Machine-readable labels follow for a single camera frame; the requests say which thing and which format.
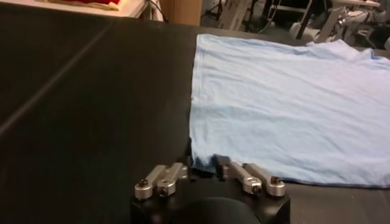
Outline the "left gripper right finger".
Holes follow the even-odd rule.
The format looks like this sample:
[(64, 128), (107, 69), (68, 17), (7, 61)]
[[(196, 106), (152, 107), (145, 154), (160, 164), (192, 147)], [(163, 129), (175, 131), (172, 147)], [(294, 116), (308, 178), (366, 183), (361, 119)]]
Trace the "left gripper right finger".
[(286, 195), (286, 184), (254, 163), (239, 164), (228, 156), (218, 154), (214, 155), (214, 160), (218, 178), (238, 181), (245, 193), (260, 195), (265, 192), (272, 197)]

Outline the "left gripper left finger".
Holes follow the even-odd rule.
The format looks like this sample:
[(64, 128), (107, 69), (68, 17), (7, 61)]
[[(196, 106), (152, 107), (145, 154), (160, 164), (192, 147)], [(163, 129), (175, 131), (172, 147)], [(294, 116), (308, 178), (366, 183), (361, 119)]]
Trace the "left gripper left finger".
[(180, 181), (190, 178), (192, 159), (184, 156), (171, 165), (158, 164), (135, 185), (136, 200), (168, 198), (177, 191)]

